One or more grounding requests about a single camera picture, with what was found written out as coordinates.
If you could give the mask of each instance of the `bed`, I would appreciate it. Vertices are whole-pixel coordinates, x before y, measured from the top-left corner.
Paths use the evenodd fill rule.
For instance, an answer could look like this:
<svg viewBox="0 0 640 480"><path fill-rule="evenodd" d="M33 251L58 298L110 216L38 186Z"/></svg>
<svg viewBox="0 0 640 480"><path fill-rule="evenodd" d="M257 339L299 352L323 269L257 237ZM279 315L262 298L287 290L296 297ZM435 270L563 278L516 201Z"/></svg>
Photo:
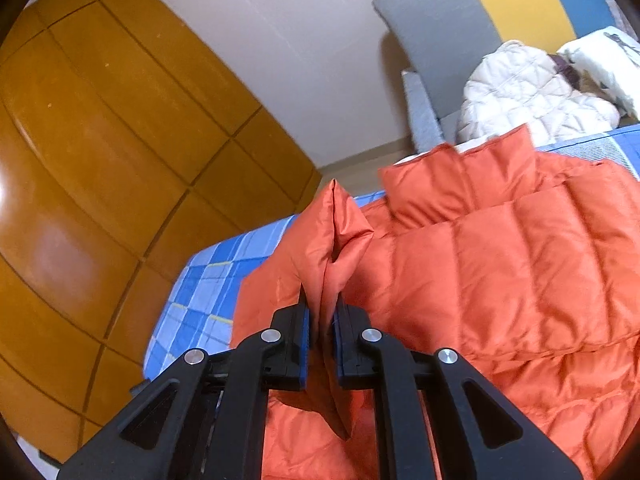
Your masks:
<svg viewBox="0 0 640 480"><path fill-rule="evenodd" d="M628 0L374 0L373 6L412 66L403 82L418 152L460 141L463 89L483 57L505 41L554 53L605 27L640 30Z"/></svg>
<svg viewBox="0 0 640 480"><path fill-rule="evenodd" d="M539 150L594 161L608 158L639 179L640 125L558 142ZM379 191L356 197L355 201L362 207L384 195ZM203 348L209 354L229 348L242 279L273 253L295 219L296 215L290 216L224 240L190 258L149 341L143 368L146 378L155 379L189 348Z"/></svg>

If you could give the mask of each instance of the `upholstered headboard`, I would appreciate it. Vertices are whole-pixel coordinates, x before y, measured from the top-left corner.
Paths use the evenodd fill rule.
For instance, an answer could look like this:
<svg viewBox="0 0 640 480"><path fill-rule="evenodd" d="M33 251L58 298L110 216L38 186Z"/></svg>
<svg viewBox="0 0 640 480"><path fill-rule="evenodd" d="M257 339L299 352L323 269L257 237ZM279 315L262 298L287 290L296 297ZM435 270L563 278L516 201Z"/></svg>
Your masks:
<svg viewBox="0 0 640 480"><path fill-rule="evenodd" d="M373 5L444 122L459 110L464 85L482 57L502 42L522 40L554 52L567 41L616 25L605 0L374 0Z"/></svg>

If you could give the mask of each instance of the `wood panel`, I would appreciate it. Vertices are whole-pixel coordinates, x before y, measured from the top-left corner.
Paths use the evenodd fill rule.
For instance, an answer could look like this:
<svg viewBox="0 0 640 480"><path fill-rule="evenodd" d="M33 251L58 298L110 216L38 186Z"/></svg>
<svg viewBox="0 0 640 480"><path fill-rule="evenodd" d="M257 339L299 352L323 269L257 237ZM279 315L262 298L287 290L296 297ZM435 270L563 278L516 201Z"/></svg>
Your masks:
<svg viewBox="0 0 640 480"><path fill-rule="evenodd" d="M318 174L159 0L40 0L0 98L0 411L64 462L130 401L187 259Z"/></svg>
<svg viewBox="0 0 640 480"><path fill-rule="evenodd" d="M309 182L306 183L302 197L300 197L300 202L298 202L298 205L296 206L296 213L302 213L305 210L305 207L311 203L316 195L316 191L318 190L321 180L322 175L318 170L316 170L316 168L314 168L314 172L311 175Z"/></svg>
<svg viewBox="0 0 640 480"><path fill-rule="evenodd" d="M100 97L185 181L225 143L220 127L100 3L50 30Z"/></svg>
<svg viewBox="0 0 640 480"><path fill-rule="evenodd" d="M227 218L251 230L293 213L294 204L236 143L228 143L195 189Z"/></svg>
<svg viewBox="0 0 640 480"><path fill-rule="evenodd" d="M25 77L34 66L47 69ZM39 34L0 67L0 93L76 203L143 254L184 184L74 74L50 34Z"/></svg>
<svg viewBox="0 0 640 480"><path fill-rule="evenodd" d="M108 345L142 364L172 285L149 266L142 266L124 300Z"/></svg>
<svg viewBox="0 0 640 480"><path fill-rule="evenodd" d="M24 9L0 45L0 64L43 30L44 24L35 9L33 7Z"/></svg>
<svg viewBox="0 0 640 480"><path fill-rule="evenodd" d="M31 386L0 358L0 412L30 444L66 461L78 448L80 417Z"/></svg>
<svg viewBox="0 0 640 480"><path fill-rule="evenodd" d="M104 336L136 259L39 163L0 104L0 253L47 303Z"/></svg>
<svg viewBox="0 0 640 480"><path fill-rule="evenodd" d="M226 131L236 131L258 109L235 74L160 0L104 4Z"/></svg>
<svg viewBox="0 0 640 480"><path fill-rule="evenodd" d="M193 254L240 233L206 200L191 192L162 232L148 262L173 282Z"/></svg>
<svg viewBox="0 0 640 480"><path fill-rule="evenodd" d="M92 437L102 429L102 426L92 423L90 420L84 420L82 427L82 445L89 442Z"/></svg>
<svg viewBox="0 0 640 480"><path fill-rule="evenodd" d="M236 141L290 199L298 202L314 165L267 110L262 108L255 114L240 130Z"/></svg>
<svg viewBox="0 0 640 480"><path fill-rule="evenodd" d="M0 258L0 355L59 402L82 410L99 344L60 317Z"/></svg>
<svg viewBox="0 0 640 480"><path fill-rule="evenodd" d="M98 364L86 416L98 424L106 424L131 400L129 389L142 379L142 367L105 349Z"/></svg>
<svg viewBox="0 0 640 480"><path fill-rule="evenodd" d="M94 0L38 0L33 8L47 27Z"/></svg>

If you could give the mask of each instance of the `white pillow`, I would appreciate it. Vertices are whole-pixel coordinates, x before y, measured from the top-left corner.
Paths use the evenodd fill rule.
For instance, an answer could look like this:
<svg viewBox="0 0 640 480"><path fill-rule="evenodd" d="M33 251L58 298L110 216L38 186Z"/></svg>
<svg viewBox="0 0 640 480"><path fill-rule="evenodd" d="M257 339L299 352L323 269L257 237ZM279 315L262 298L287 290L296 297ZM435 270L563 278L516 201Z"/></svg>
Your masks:
<svg viewBox="0 0 640 480"><path fill-rule="evenodd" d="M558 54L589 75L627 114L640 118L640 44L636 40L607 27L570 41Z"/></svg>
<svg viewBox="0 0 640 480"><path fill-rule="evenodd" d="M468 140L467 142L463 142L462 144L456 144L454 146L454 148L456 149L456 151L458 153L465 153L465 152L468 152L469 150L471 150L473 148L477 148L478 146L480 146L480 144L484 144L488 140L494 139L495 137L497 137L497 135L494 135L494 134L485 135L485 136L482 136L482 137L478 137L477 139ZM404 162L409 162L410 160L414 160L414 158L417 158L417 157L419 157L421 155L424 155L425 153L429 153L429 152L422 152L422 153L417 153L416 155L406 156L405 158L402 158L402 159L398 160L396 163L394 163L394 166L397 166L398 164L402 164Z"/></svg>

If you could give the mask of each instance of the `yellow stripe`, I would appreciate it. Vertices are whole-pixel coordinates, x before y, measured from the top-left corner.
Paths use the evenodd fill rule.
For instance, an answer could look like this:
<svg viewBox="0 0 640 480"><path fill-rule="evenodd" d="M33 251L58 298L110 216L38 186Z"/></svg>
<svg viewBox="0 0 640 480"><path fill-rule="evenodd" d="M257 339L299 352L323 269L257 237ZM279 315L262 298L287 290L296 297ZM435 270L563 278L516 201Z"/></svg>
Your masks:
<svg viewBox="0 0 640 480"><path fill-rule="evenodd" d="M232 320L227 319L226 317L216 316L215 314L209 314L209 319L215 319L216 321L226 323L228 325L233 325L234 323Z"/></svg>
<svg viewBox="0 0 640 480"><path fill-rule="evenodd" d="M560 0L480 0L503 41L520 40L555 52L575 40Z"/></svg>
<svg viewBox="0 0 640 480"><path fill-rule="evenodd" d="M180 303L172 303L172 306L175 306L177 308L184 308L186 309L187 307L184 305L181 305ZM222 323L226 323L228 325L233 325L233 320L231 319L227 319L226 317L221 317L221 316L216 316L215 314L209 314L209 319L214 319L216 321L221 321Z"/></svg>

